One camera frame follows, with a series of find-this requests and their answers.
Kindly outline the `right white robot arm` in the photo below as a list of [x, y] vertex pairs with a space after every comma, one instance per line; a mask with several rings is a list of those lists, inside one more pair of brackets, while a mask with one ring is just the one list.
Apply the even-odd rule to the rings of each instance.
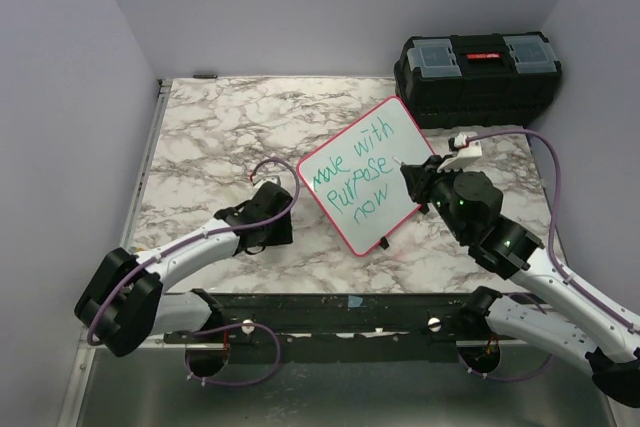
[[558, 317], [528, 313], [493, 294], [464, 309], [460, 326], [469, 337], [489, 332], [523, 340], [590, 375], [608, 397], [639, 405], [639, 317], [571, 269], [521, 224], [501, 213], [503, 194], [482, 172], [440, 171], [442, 159], [400, 166], [409, 197], [433, 208], [459, 244], [483, 269], [540, 297]]

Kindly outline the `pink framed whiteboard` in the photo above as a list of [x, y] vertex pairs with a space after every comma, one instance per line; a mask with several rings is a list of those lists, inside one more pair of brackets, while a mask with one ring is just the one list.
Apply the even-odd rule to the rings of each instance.
[[297, 174], [350, 251], [368, 255], [417, 210], [392, 156], [422, 164], [434, 154], [397, 96], [372, 108], [297, 165]]

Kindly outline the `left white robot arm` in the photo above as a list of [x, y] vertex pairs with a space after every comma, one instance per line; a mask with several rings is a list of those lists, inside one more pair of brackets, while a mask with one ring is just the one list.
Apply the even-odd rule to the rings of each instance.
[[130, 354], [153, 335], [190, 332], [214, 340], [222, 327], [216, 301], [201, 289], [168, 290], [213, 263], [238, 254], [293, 242], [292, 195], [262, 181], [252, 198], [221, 209], [195, 231], [137, 254], [122, 247], [101, 261], [74, 307], [75, 317], [117, 357]]

